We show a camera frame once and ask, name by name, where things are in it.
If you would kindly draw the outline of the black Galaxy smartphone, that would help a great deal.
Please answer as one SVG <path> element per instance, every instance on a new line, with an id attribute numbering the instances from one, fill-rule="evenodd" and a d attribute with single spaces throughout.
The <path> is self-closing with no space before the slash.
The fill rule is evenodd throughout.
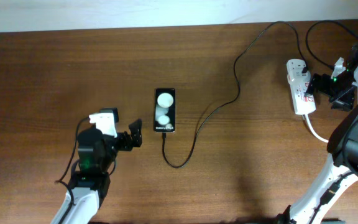
<path id="1" fill-rule="evenodd" d="M 176 90 L 157 88 L 155 90 L 154 131 L 174 133 L 176 120 Z"/>

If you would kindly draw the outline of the white power strip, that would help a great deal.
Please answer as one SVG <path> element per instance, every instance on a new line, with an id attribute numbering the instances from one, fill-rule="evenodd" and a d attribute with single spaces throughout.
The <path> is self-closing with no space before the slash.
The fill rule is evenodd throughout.
<path id="1" fill-rule="evenodd" d="M 290 92 L 293 101 L 294 112 L 297 115 L 310 114 L 316 110 L 314 96 L 306 96 L 310 81 L 290 85 Z"/>

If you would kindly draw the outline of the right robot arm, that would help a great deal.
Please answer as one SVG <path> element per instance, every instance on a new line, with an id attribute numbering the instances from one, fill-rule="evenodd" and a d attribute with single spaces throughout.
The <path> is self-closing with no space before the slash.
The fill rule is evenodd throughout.
<path id="1" fill-rule="evenodd" d="M 329 98 L 335 110 L 348 115 L 326 140 L 328 156 L 306 193 L 274 219 L 274 223 L 324 223 L 324 216 L 340 196 L 358 181 L 358 43 L 347 60 L 340 58 L 332 74 L 310 74 L 302 60 L 287 62 L 294 110 L 309 123 L 314 92 Z"/>

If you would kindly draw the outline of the white USB charger adapter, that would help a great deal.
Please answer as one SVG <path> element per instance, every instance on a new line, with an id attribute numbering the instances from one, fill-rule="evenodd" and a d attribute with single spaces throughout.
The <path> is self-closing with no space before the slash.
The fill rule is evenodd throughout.
<path id="1" fill-rule="evenodd" d="M 300 59 L 291 59 L 287 62 L 287 80 L 290 85 L 310 81 L 311 75 L 306 69 L 306 62 Z"/>

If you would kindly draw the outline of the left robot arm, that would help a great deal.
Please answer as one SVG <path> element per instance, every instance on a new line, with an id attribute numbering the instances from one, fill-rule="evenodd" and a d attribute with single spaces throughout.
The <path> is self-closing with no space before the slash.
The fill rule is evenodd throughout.
<path id="1" fill-rule="evenodd" d="M 112 134 L 91 125 L 76 137 L 79 159 L 72 165 L 65 199 L 52 223 L 88 223 L 100 209 L 111 183 L 108 171 L 116 165 L 119 151 L 131 151 L 142 144 L 142 120 L 129 125 L 129 132 Z"/>

